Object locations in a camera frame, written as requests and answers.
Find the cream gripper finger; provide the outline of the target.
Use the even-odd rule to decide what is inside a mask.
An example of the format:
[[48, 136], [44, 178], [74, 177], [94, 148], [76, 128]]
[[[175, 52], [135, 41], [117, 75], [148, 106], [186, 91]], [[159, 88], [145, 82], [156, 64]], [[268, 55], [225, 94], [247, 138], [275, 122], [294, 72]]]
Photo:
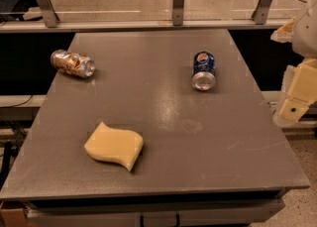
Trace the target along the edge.
[[291, 43], [295, 18], [288, 20], [283, 26], [275, 30], [270, 39], [278, 43]]
[[283, 76], [281, 96], [273, 112], [279, 127], [292, 126], [317, 101], [317, 59], [306, 57], [298, 66], [289, 65]]

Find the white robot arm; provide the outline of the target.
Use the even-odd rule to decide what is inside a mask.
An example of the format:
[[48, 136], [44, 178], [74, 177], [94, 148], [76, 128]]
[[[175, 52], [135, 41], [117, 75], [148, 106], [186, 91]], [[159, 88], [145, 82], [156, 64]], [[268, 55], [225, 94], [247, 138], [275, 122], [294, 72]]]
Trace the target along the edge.
[[317, 0], [308, 0], [298, 14], [275, 30], [270, 38], [291, 43], [292, 50], [304, 57], [298, 66], [286, 67], [281, 96], [273, 112], [277, 126], [292, 126], [317, 101]]

